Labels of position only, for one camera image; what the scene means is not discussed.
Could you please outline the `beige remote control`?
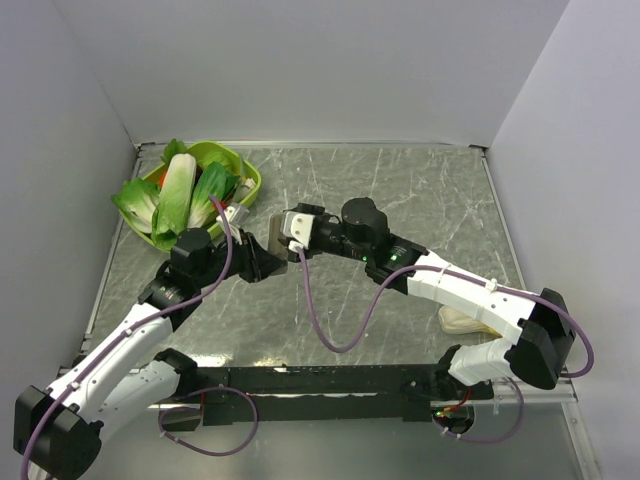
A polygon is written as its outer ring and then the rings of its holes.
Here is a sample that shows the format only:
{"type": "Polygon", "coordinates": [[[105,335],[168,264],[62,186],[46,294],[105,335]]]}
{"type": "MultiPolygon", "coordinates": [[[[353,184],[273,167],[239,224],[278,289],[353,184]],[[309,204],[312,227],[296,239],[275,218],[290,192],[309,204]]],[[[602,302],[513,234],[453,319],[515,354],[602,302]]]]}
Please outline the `beige remote control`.
{"type": "Polygon", "coordinates": [[[283,212],[275,213],[270,217],[267,250],[271,255],[287,261],[289,256],[289,241],[282,231],[284,217],[285,214],[283,212]]]}

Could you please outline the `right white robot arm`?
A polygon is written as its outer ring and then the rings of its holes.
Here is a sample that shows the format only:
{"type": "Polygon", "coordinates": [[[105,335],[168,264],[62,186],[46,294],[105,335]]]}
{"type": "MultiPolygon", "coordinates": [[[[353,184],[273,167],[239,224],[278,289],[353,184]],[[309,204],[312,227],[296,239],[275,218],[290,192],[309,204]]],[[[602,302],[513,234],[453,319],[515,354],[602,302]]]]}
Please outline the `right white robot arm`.
{"type": "Polygon", "coordinates": [[[451,348],[436,375],[438,390],[459,398],[471,386],[515,377],[552,390],[575,341],[560,294],[533,294],[484,279],[391,232],[387,216],[368,197],[347,201],[340,216],[298,204],[285,212],[282,243],[292,261],[327,253],[359,260],[382,289],[394,289],[450,307],[498,335],[475,346],[451,348]]]}

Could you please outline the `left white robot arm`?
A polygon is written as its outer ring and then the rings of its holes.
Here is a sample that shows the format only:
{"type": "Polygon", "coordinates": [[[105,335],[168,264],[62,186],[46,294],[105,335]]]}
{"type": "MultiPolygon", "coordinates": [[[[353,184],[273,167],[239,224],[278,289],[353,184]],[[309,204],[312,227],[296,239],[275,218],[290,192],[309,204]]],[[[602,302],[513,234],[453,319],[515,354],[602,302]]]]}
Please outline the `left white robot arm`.
{"type": "Polygon", "coordinates": [[[15,404],[13,448],[20,475],[32,465],[56,479],[78,479],[104,441],[153,403],[184,402],[198,387],[197,363],[166,349],[139,372],[134,366],[173,334],[222,281],[256,283],[285,268],[243,230],[213,245],[202,228],[181,233],[170,258],[124,320],[86,358],[46,389],[30,386],[15,404]]]}

